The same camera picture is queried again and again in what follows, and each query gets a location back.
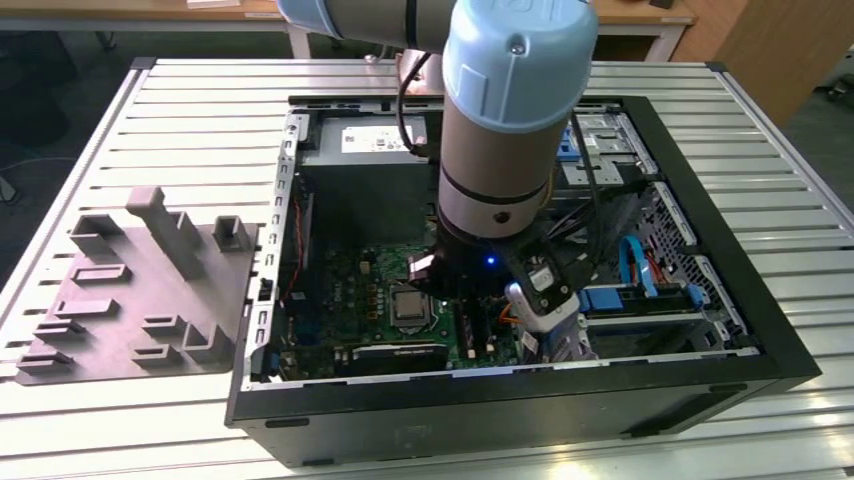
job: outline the slotted aluminum surface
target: slotted aluminum surface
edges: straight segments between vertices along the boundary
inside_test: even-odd
[[[230,374],[22,387],[15,360],[75,252],[82,212],[130,188],[208,223],[266,222],[290,95],[395,93],[391,64],[160,60],[132,71],[0,296],[0,478],[268,478],[295,472],[223,426]],[[350,465],[350,478],[842,478],[854,465],[854,239],[838,200],[726,75],[598,64],[590,94],[646,95],[824,376],[674,437]]]

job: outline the metal frame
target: metal frame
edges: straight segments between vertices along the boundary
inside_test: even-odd
[[[358,97],[349,96],[317,101],[319,104],[337,105],[359,100]],[[394,97],[365,98],[369,104],[383,100],[390,102]],[[577,365],[558,363],[455,370],[442,374],[431,372],[284,384],[250,383],[246,366],[252,357],[268,354],[259,349],[256,341],[259,338],[268,339],[263,332],[270,330],[272,312],[264,309],[266,320],[260,321],[259,318],[248,326],[244,360],[235,360],[236,381],[228,399],[226,424],[246,429],[250,436],[288,466],[314,462],[386,460],[385,456],[395,458],[407,452],[410,455],[430,455],[438,452],[458,453],[466,451],[466,448],[481,449],[482,445],[494,442],[495,432],[490,426],[495,423],[490,418],[503,418],[498,404],[510,402],[517,404],[515,408],[539,411],[537,405],[543,403],[546,394],[555,404],[553,407],[590,417],[595,417],[599,411],[598,407],[591,410],[591,399],[598,399],[593,401],[594,404],[601,402],[601,405],[614,407],[611,394],[617,391],[622,392],[618,403],[638,404],[643,402],[642,398],[646,398],[646,402],[655,403],[667,398],[669,407],[661,411],[635,408],[633,412],[637,411],[637,414],[633,415],[622,411],[622,415],[609,417],[615,423],[605,429],[583,428],[582,424],[581,428],[565,426],[562,435],[547,430],[542,436],[521,431],[515,442],[502,444],[503,448],[525,448],[555,441],[583,441],[594,435],[594,430],[599,438],[671,434],[756,396],[758,392],[781,393],[821,374],[650,102],[642,97],[587,96],[582,98],[582,103],[622,105],[663,175],[657,188],[659,191],[669,190],[662,192],[667,194],[663,196],[674,197],[678,210],[687,220],[679,219],[677,224],[685,224],[683,229],[693,229],[683,236],[686,240],[698,239],[698,246],[714,264],[715,273],[726,286],[725,291],[744,312],[764,354],[742,356],[742,352],[728,352],[737,355],[714,362],[614,362],[607,365],[607,370],[577,368]],[[296,119],[288,120],[294,128],[288,126],[287,138],[305,136],[299,131],[299,123]],[[290,152],[280,162],[295,160],[292,155],[296,153],[296,145],[291,141],[286,140]],[[275,205],[287,203],[287,200],[279,201],[278,198]],[[271,278],[278,277],[278,273],[271,275]],[[598,362],[591,362],[591,365],[602,366]],[[474,406],[477,414],[469,408]],[[406,414],[393,413],[402,410]],[[451,433],[442,419],[462,412],[467,412],[469,428]],[[527,422],[542,424],[549,422],[549,418],[553,422],[559,422],[547,412],[542,410],[539,416],[529,413]],[[363,445],[381,445],[387,439],[383,434],[373,433],[375,430],[359,427],[367,425],[365,419],[370,418],[370,424],[398,432],[406,429],[402,420],[395,419],[401,416],[406,417],[405,421],[410,424],[414,422],[430,425],[429,428],[434,430],[431,437],[419,438],[419,447],[409,451],[393,446],[387,446],[386,450],[371,450],[370,447],[366,449]],[[499,430],[523,430],[525,427],[515,425],[513,420],[506,419]],[[291,422],[295,428],[280,428],[278,422]],[[609,424],[605,419],[599,422],[601,425]],[[318,436],[331,429],[341,433],[337,441],[329,440],[325,443]],[[362,438],[363,444],[359,444],[358,438]]]
[[[830,206],[836,215],[838,215],[845,221],[845,229],[849,232],[854,232],[854,214],[845,206],[845,203],[834,193],[834,191],[825,183],[825,180],[818,176],[816,169],[810,166],[806,159],[796,150],[794,145],[789,141],[789,139],[784,136],[781,131],[773,127],[774,123],[772,119],[768,117],[757,103],[748,95],[748,92],[738,84],[736,77],[730,72],[721,72],[717,74],[721,82],[730,90],[733,96],[748,105],[750,108],[748,110],[748,115],[753,119],[753,121],[760,125],[760,129],[762,133],[768,136],[769,141],[774,145],[774,147],[785,153],[784,158],[794,167],[794,172],[800,174],[810,185],[812,189],[821,192],[825,199],[830,202]]]
[[[848,478],[854,252],[846,249],[854,237],[822,191],[809,189],[814,179],[793,173],[789,154],[770,143],[764,130],[780,135],[777,128],[754,120],[756,107],[733,96],[703,64],[597,63],[587,93],[646,95],[653,101],[825,372],[790,393],[744,403],[677,436],[292,471],[240,431],[222,426],[230,374],[35,388],[11,382],[26,350],[16,345],[31,338],[38,321],[16,315],[50,303],[54,287],[40,282],[64,274],[67,259],[52,257],[74,252],[60,232],[71,228],[79,207],[96,206],[112,198],[110,192],[139,182],[194,184],[168,188],[195,199],[195,215],[227,208],[263,221],[254,202],[270,192],[288,95],[393,95],[398,82],[391,62],[371,66],[361,60],[175,59],[159,60],[146,72],[146,89],[142,71],[123,84],[80,161],[88,159],[90,166],[79,163],[0,294],[0,476]],[[187,148],[180,157],[178,145]],[[152,154],[152,148],[162,150]],[[204,177],[240,186],[203,187]],[[226,205],[224,195],[248,203]]]

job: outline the label sticker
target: label sticker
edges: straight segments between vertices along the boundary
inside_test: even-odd
[[[570,337],[563,337],[558,342],[558,348],[554,356],[555,362],[566,362],[567,360],[571,360],[570,358],[571,348],[573,348],[573,339]]]
[[[413,127],[406,127],[413,138]],[[406,146],[398,133],[398,127],[347,127],[342,131],[342,153],[406,152]]]
[[[531,350],[531,352],[537,353],[539,342],[534,338],[534,335],[531,335],[529,332],[525,332],[525,334],[522,335],[522,345],[525,345],[525,348]]]

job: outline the blue drive bracket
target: blue drive bracket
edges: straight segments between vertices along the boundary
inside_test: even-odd
[[[691,297],[691,301],[694,302],[694,308],[697,308],[697,311],[701,311],[703,309],[703,306],[706,305],[706,295],[703,295],[703,289],[698,285],[694,285],[691,283],[686,287],[686,290],[689,292],[689,296]]]
[[[617,288],[587,288],[582,291],[582,297],[585,297],[582,307],[587,306],[589,310],[623,310],[623,301],[619,298],[619,292],[617,291]]]
[[[558,146],[558,163],[575,163],[581,160],[582,153],[575,146],[575,140],[570,133],[570,129],[563,130],[563,138]]]

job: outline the black floor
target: black floor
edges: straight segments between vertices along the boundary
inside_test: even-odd
[[[118,47],[110,52],[102,50],[91,33],[64,33],[62,37],[79,71],[76,80],[55,91],[71,120],[70,131],[60,141],[38,149],[23,149],[0,140],[0,169],[30,158],[78,157],[135,57],[291,57],[288,39],[279,33],[118,33]],[[359,42],[338,45],[319,36],[313,36],[311,42],[318,58],[362,58],[378,53],[373,45]],[[854,105],[832,104],[822,94],[814,94],[785,133],[849,208],[854,208]],[[0,204],[0,287],[72,166],[74,161],[55,160],[3,172],[23,197],[14,207]]]

